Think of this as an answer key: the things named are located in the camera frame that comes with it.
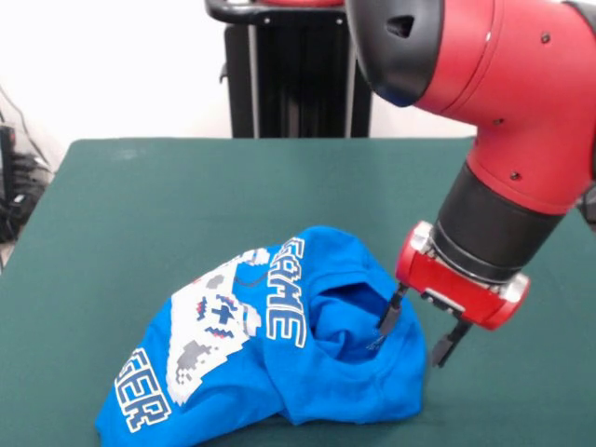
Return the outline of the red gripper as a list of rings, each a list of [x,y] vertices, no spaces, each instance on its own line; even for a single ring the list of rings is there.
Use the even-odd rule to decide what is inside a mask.
[[[431,236],[432,229],[431,223],[421,221],[406,237],[396,264],[399,283],[377,329],[381,335],[389,335],[396,328],[409,288],[428,295],[434,305],[462,319],[432,348],[431,365],[442,368],[471,329],[471,324],[488,331],[506,324],[529,294],[531,280],[518,273],[505,283],[490,284],[464,275],[439,257]]]

